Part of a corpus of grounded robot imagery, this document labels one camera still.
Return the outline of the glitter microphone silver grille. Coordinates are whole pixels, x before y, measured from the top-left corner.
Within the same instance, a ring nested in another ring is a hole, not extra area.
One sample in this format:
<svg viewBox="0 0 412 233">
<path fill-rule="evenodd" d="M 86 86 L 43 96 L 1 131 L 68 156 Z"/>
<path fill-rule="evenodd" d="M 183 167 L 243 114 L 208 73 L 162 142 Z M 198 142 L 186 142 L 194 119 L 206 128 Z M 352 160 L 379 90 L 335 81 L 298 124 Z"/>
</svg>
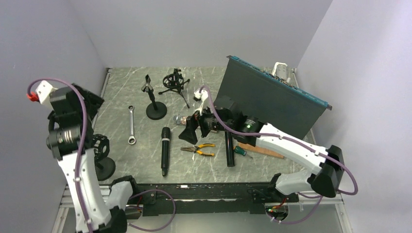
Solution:
<svg viewBox="0 0 412 233">
<path fill-rule="evenodd" d="M 181 115 L 174 115 L 173 121 L 175 122 L 176 125 L 186 126 L 187 117 L 181 116 Z"/>
</svg>

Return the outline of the black foam-head microphone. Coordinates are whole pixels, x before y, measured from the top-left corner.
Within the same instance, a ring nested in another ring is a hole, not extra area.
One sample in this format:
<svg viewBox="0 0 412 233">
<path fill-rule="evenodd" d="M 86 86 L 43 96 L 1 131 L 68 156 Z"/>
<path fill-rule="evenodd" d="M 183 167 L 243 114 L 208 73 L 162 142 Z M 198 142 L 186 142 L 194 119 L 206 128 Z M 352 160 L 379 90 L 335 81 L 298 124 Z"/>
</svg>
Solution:
<svg viewBox="0 0 412 233">
<path fill-rule="evenodd" d="M 170 139 L 171 139 L 171 130 L 169 127 L 164 127 L 161 132 L 161 170 L 162 176 L 166 177 L 169 169 L 170 162 Z"/>
</svg>

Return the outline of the black round-base clip stand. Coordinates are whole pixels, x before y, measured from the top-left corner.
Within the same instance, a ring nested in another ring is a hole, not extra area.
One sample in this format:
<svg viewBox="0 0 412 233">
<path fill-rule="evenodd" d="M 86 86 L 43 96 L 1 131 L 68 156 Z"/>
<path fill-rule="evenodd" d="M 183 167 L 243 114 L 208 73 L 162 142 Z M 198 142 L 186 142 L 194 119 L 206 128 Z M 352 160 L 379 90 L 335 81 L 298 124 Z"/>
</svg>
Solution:
<svg viewBox="0 0 412 233">
<path fill-rule="evenodd" d="M 149 119 L 159 120 L 166 116 L 167 107 L 164 103 L 155 100 L 154 89 L 150 82 L 150 76 L 147 74 L 145 76 L 145 84 L 141 88 L 141 91 L 147 93 L 151 100 L 151 103 L 146 108 L 146 115 Z"/>
</svg>

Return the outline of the black microphone silver grille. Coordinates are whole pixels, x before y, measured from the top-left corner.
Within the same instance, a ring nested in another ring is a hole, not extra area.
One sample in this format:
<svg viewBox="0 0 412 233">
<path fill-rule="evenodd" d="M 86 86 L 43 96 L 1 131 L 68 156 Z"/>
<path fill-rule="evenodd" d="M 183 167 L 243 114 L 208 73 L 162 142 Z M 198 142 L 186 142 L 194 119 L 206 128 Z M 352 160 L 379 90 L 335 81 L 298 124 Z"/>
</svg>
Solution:
<svg viewBox="0 0 412 233">
<path fill-rule="evenodd" d="M 233 138 L 230 132 L 225 132 L 225 151 L 227 167 L 235 166 Z"/>
</svg>

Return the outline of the black tripod shock mount stand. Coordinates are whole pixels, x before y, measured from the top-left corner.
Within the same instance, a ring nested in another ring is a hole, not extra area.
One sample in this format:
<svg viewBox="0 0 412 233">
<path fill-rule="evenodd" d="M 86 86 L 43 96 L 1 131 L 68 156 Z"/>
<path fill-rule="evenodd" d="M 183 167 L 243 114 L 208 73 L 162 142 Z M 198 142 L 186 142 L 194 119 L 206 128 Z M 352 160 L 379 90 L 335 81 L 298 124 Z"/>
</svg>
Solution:
<svg viewBox="0 0 412 233">
<path fill-rule="evenodd" d="M 177 94 L 179 94 L 183 100 L 186 103 L 187 108 L 189 109 L 190 106 L 186 100 L 186 98 L 184 97 L 184 95 L 182 94 L 182 91 L 184 90 L 184 85 L 186 83 L 190 82 L 190 79 L 185 80 L 185 78 L 183 77 L 183 75 L 181 74 L 182 70 L 179 68 L 175 68 L 173 70 L 173 73 L 165 76 L 162 80 L 163 86 L 166 88 L 165 91 L 161 91 L 158 94 L 162 95 L 166 92 L 175 92 Z"/>
</svg>

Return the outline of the black round-base shock mount stand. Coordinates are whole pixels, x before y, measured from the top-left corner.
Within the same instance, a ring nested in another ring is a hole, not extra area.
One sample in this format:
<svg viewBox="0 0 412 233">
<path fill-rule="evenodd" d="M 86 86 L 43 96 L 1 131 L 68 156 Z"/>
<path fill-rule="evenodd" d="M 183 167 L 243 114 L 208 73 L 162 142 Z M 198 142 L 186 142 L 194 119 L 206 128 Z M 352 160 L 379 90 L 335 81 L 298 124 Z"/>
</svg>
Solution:
<svg viewBox="0 0 412 233">
<path fill-rule="evenodd" d="M 109 179 L 116 170 L 115 161 L 108 157 L 110 153 L 110 142 L 107 136 L 94 134 L 92 146 L 94 149 L 94 164 L 98 181 Z"/>
</svg>

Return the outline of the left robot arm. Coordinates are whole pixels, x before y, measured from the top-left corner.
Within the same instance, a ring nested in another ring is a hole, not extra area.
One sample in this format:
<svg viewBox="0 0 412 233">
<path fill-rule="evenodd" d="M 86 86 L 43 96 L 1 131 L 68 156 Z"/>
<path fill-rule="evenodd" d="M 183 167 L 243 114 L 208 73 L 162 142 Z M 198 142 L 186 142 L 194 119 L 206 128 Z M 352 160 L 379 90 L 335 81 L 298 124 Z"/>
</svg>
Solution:
<svg viewBox="0 0 412 233">
<path fill-rule="evenodd" d="M 103 199 L 95 169 L 94 131 L 91 123 L 104 100 L 76 84 L 55 88 L 47 81 L 36 89 L 41 104 L 52 108 L 47 147 L 69 185 L 78 233 L 124 233 L 126 204 L 140 196 L 135 179 L 124 176 L 110 185 Z"/>
</svg>

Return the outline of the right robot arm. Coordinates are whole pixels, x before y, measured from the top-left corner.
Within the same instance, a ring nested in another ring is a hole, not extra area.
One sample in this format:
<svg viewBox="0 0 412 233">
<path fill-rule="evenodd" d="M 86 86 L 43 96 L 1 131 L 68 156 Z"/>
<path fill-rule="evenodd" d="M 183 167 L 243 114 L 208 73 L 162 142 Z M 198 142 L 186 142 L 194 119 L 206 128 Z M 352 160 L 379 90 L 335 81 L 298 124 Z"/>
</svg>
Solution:
<svg viewBox="0 0 412 233">
<path fill-rule="evenodd" d="M 196 130 L 206 137 L 211 131 L 231 133 L 238 142 L 268 149 L 299 163 L 305 169 L 291 174 L 277 173 L 268 187 L 268 196 L 280 201 L 287 195 L 314 191 L 328 198 L 336 197 L 343 176 L 343 152 L 332 145 L 317 146 L 291 136 L 270 123 L 244 115 L 229 97 L 218 98 L 213 107 L 199 107 L 186 118 L 185 129 L 179 139 L 196 144 Z"/>
</svg>

